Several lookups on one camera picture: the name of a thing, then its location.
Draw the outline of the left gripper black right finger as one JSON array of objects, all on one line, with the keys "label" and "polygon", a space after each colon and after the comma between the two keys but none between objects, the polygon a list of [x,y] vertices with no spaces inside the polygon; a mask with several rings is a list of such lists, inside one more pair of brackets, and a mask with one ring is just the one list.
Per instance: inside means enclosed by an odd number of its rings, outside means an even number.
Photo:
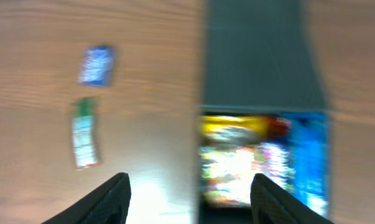
[{"label": "left gripper black right finger", "polygon": [[254,224],[333,224],[264,174],[254,176],[250,199]]}]

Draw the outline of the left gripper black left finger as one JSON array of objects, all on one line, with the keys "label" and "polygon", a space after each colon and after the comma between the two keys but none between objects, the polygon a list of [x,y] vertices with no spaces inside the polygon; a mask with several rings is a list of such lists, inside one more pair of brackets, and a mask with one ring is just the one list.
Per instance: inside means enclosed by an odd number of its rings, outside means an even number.
[{"label": "left gripper black left finger", "polygon": [[42,224],[125,224],[131,200],[127,173],[118,173]]}]

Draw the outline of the Haribo gummy bag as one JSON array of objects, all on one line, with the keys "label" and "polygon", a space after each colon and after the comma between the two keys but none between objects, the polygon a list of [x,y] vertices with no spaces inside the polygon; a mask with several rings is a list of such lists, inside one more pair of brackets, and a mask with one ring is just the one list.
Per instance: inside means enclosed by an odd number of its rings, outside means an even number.
[{"label": "Haribo gummy bag", "polygon": [[200,199],[211,207],[250,206],[251,184],[264,174],[292,193],[295,170],[286,138],[268,138],[257,144],[211,143],[199,149]]}]

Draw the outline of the red Hacks candy bag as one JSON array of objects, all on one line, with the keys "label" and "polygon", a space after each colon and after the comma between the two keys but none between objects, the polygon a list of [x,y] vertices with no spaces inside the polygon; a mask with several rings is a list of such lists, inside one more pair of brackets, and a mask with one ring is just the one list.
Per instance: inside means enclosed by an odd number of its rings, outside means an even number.
[{"label": "red Hacks candy bag", "polygon": [[270,117],[268,120],[267,137],[279,138],[289,133],[291,122],[281,117]]}]

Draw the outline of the yellow Hacks candy bag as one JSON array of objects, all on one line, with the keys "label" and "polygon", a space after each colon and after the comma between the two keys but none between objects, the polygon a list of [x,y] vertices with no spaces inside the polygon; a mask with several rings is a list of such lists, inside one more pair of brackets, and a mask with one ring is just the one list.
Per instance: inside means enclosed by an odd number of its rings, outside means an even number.
[{"label": "yellow Hacks candy bag", "polygon": [[202,116],[202,133],[208,138],[224,141],[232,137],[264,137],[269,122],[264,116]]}]

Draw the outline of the blue Oreo cookie pack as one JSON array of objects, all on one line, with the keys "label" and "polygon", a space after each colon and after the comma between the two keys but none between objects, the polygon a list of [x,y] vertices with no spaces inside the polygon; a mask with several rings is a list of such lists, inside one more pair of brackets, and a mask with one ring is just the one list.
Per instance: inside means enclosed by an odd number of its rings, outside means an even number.
[{"label": "blue Oreo cookie pack", "polygon": [[290,121],[293,195],[323,217],[328,216],[328,118],[323,113],[283,113]]}]

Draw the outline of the green chocolate bar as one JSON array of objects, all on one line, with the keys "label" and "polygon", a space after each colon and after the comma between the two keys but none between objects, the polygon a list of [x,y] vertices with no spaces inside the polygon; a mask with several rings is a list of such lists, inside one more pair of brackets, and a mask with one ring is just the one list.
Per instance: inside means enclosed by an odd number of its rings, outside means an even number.
[{"label": "green chocolate bar", "polygon": [[95,144],[95,101],[80,98],[73,104],[72,151],[77,169],[85,169],[99,163]]}]

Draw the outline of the blue Eclipse mint pack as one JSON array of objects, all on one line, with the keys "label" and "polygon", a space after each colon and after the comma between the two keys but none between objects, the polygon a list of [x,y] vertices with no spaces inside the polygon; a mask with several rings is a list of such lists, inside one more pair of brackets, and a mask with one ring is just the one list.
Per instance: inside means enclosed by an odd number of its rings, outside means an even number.
[{"label": "blue Eclipse mint pack", "polygon": [[109,85],[114,65],[115,49],[108,45],[88,48],[83,57],[78,82],[87,86]]}]

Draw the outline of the black gift box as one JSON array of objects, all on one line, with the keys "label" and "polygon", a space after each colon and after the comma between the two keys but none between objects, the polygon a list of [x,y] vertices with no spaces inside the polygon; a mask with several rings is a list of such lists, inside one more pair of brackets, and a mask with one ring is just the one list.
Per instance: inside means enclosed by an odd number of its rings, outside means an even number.
[{"label": "black gift box", "polygon": [[328,118],[330,221],[330,118],[322,81],[307,41],[305,3],[299,0],[212,0],[206,4],[202,98],[197,119],[197,223],[253,223],[248,207],[211,207],[200,199],[199,149],[205,144],[243,146],[264,137],[224,141],[202,133],[202,116],[281,117],[323,113]]}]

